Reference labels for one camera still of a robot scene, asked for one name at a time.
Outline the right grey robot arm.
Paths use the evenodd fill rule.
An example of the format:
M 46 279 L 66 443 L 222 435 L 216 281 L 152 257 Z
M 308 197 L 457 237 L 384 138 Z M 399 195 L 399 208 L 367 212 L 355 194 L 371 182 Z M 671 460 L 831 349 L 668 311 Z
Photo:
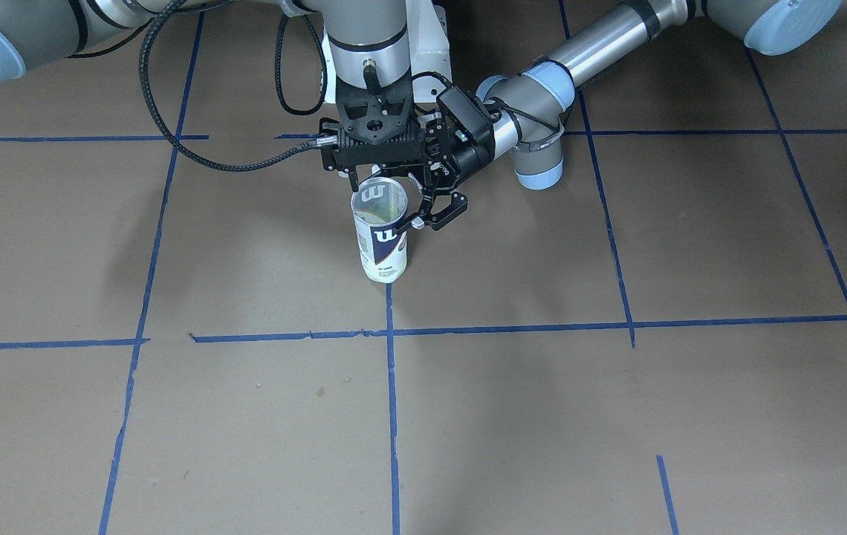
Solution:
M 285 18 L 321 15 L 336 80 L 339 121 L 280 155 L 227 165 L 197 155 L 166 124 L 151 82 L 153 45 L 176 15 L 220 7 L 219 1 L 0 1 L 0 82 L 59 59 L 94 57 L 92 45 L 127 30 L 143 41 L 137 59 L 141 94 L 156 128 L 183 156 L 219 172 L 257 172 L 308 150 L 326 165 L 352 172 L 358 165 L 418 159 L 423 149 L 415 119 L 409 17 L 403 1 L 281 1 Z

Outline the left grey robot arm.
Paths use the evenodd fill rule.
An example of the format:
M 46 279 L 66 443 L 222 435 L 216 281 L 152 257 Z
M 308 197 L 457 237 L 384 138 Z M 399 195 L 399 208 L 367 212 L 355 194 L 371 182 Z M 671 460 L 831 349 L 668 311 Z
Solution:
M 419 185 L 421 204 L 397 224 L 409 228 L 443 227 L 467 208 L 458 187 L 504 155 L 511 155 L 519 183 L 548 189 L 562 178 L 564 126 L 560 115 L 576 101 L 580 88 L 667 28 L 698 17 L 767 56 L 786 54 L 814 37 L 832 20 L 839 1 L 620 1 L 613 10 L 536 59 L 521 74 L 491 76 L 471 94 L 434 71 L 439 81 L 438 114 L 448 126 L 435 132 L 453 143 L 450 155 L 431 159 L 410 175 Z

